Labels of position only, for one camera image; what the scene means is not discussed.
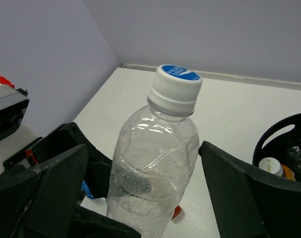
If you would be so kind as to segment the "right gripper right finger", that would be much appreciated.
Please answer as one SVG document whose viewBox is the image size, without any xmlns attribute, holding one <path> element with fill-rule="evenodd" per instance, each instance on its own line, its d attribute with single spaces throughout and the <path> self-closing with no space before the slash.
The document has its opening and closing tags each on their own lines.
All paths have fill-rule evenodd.
<svg viewBox="0 0 301 238">
<path fill-rule="evenodd" d="M 301 183 L 204 141 L 204 176 L 222 238 L 301 238 Z"/>
</svg>

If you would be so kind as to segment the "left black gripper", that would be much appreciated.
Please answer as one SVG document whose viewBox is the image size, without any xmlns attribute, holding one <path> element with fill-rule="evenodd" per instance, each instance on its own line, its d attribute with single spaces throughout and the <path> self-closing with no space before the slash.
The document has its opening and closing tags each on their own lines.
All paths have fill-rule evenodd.
<svg viewBox="0 0 301 238">
<path fill-rule="evenodd" d="M 39 137 L 27 147 L 25 154 L 30 166 L 17 164 L 3 172 L 3 176 L 41 164 L 78 145 L 85 145 L 88 163 L 84 175 L 85 182 L 96 198 L 106 197 L 109 188 L 112 161 L 98 151 L 84 136 L 76 123 L 60 125 L 46 137 Z M 134 229 L 81 207 L 76 203 L 66 238 L 138 238 Z"/>
</svg>

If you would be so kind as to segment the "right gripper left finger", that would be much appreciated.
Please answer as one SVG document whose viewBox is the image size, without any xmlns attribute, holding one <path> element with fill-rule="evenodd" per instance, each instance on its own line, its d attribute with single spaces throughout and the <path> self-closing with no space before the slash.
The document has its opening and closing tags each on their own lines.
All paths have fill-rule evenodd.
<svg viewBox="0 0 301 238">
<path fill-rule="evenodd" d="M 87 147 L 78 145 L 0 176 L 0 238 L 65 238 L 87 163 Z"/>
</svg>

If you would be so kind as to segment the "orange juice bottle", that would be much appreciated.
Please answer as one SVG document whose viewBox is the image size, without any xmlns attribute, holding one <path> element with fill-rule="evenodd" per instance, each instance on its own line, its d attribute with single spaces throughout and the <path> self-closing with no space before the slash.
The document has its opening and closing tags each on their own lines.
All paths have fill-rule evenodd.
<svg viewBox="0 0 301 238">
<path fill-rule="evenodd" d="M 258 163 L 258 167 L 276 176 L 296 181 L 295 173 L 289 167 L 281 164 L 275 158 L 272 157 L 263 158 Z"/>
</svg>

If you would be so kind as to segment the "clear unlabeled bottle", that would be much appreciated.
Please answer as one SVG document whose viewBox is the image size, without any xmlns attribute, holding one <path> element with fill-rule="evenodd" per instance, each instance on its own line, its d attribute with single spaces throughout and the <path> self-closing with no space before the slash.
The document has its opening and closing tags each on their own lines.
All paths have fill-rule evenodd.
<svg viewBox="0 0 301 238">
<path fill-rule="evenodd" d="M 123 124 L 107 195 L 107 217 L 144 238 L 162 236 L 192 177 L 198 130 L 190 116 L 202 78 L 181 66 L 157 68 L 147 105 Z"/>
</svg>

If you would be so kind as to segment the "crushed clear bottle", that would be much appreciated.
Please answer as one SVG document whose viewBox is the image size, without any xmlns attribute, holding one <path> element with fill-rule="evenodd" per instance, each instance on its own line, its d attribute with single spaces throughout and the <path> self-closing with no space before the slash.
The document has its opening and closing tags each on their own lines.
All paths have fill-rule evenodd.
<svg viewBox="0 0 301 238">
<path fill-rule="evenodd" d="M 286 164 L 294 172 L 296 180 L 301 182 L 301 144 L 287 150 Z"/>
</svg>

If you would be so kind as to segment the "black cylindrical bin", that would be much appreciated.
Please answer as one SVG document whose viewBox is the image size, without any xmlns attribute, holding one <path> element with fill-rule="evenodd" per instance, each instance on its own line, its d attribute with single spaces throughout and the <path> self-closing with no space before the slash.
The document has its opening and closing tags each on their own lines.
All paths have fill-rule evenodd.
<svg viewBox="0 0 301 238">
<path fill-rule="evenodd" d="M 275 132 L 292 125 L 293 128 L 281 135 L 271 139 L 267 144 L 265 141 Z M 301 144 L 301 113 L 285 118 L 271 126 L 258 141 L 254 153 L 252 164 L 258 163 L 266 157 L 277 159 L 281 164 L 286 165 L 286 152 L 295 145 Z"/>
</svg>

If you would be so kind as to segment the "blue label water bottle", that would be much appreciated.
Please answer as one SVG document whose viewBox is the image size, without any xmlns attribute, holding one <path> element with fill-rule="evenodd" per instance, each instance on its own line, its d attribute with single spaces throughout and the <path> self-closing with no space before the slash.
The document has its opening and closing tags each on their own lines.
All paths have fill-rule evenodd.
<svg viewBox="0 0 301 238">
<path fill-rule="evenodd" d="M 85 180 L 83 180 L 83 182 L 82 182 L 81 191 L 85 194 L 86 197 L 88 197 L 90 199 L 94 199 L 94 196 L 92 195 L 91 190 L 89 189 Z"/>
</svg>

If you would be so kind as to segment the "red cap bottle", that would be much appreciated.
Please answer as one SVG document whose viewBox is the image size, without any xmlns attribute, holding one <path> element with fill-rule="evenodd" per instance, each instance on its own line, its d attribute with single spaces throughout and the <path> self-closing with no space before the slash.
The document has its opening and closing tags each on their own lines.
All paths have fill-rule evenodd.
<svg viewBox="0 0 301 238">
<path fill-rule="evenodd" d="M 176 218 L 176 217 L 181 213 L 181 211 L 182 211 L 182 209 L 181 209 L 181 207 L 178 205 L 178 206 L 175 208 L 174 214 L 173 214 L 173 216 L 172 216 L 172 220 L 173 220 L 174 218 Z"/>
</svg>

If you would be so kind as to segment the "aluminium table rail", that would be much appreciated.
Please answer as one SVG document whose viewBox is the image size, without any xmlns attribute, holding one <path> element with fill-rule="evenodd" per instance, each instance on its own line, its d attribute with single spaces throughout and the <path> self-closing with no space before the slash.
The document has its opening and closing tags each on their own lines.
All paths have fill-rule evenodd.
<svg viewBox="0 0 301 238">
<path fill-rule="evenodd" d="M 119 67 L 126 68 L 126 69 L 155 72 L 159 66 L 121 63 Z M 202 71 L 202 70 L 193 70 L 193 71 L 196 72 L 197 74 L 199 74 L 202 78 L 207 78 L 207 79 L 236 82 L 236 83 L 243 83 L 243 84 L 249 84 L 249 85 L 275 87 L 275 88 L 285 88 L 285 89 L 301 91 L 301 83 L 299 83 L 299 82 L 241 76 L 241 75 L 237 75 L 237 74 L 208 72 L 208 71 Z"/>
</svg>

